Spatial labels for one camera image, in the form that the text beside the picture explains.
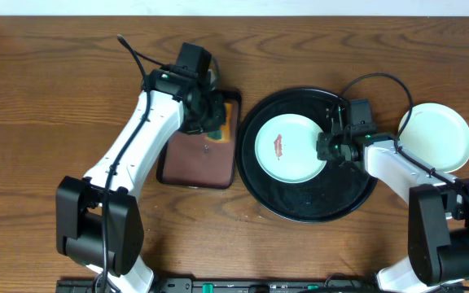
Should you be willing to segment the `green plate with stain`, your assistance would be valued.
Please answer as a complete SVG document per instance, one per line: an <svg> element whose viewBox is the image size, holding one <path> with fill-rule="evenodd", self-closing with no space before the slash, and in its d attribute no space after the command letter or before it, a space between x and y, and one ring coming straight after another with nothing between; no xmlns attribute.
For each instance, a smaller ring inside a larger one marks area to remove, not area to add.
<svg viewBox="0 0 469 293"><path fill-rule="evenodd" d="M469 125L452 108L422 103L399 123L401 143L438 171L451 173L469 160Z"/></svg>

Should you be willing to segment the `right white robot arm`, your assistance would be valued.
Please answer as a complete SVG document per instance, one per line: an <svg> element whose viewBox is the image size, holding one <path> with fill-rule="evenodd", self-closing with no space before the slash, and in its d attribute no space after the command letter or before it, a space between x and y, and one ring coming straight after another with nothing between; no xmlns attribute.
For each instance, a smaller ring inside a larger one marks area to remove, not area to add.
<svg viewBox="0 0 469 293"><path fill-rule="evenodd" d="M469 291L469 178L439 172L387 134L319 133L319 160L362 164L408 203L408 256L381 269L386 292Z"/></svg>

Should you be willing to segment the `green yellow sponge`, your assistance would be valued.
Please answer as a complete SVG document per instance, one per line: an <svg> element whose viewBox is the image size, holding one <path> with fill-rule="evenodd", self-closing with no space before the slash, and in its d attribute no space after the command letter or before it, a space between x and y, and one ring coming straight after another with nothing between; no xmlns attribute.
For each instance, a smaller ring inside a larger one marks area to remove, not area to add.
<svg viewBox="0 0 469 293"><path fill-rule="evenodd" d="M226 108L226 122L220 127L219 130L207 133L206 139L214 143L228 143L231 141L231 118L233 116L233 103L225 102Z"/></svg>

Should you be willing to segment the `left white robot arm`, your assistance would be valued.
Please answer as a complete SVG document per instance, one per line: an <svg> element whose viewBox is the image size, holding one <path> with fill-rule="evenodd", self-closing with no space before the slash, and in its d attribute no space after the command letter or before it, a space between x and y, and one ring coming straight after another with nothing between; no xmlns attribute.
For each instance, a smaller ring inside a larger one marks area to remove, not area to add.
<svg viewBox="0 0 469 293"><path fill-rule="evenodd" d="M83 178L65 177L55 195L59 254L96 273L90 292L147 292L153 271L140 252L142 186L176 133L215 133L226 124L217 68L167 64L144 74L133 115Z"/></svg>

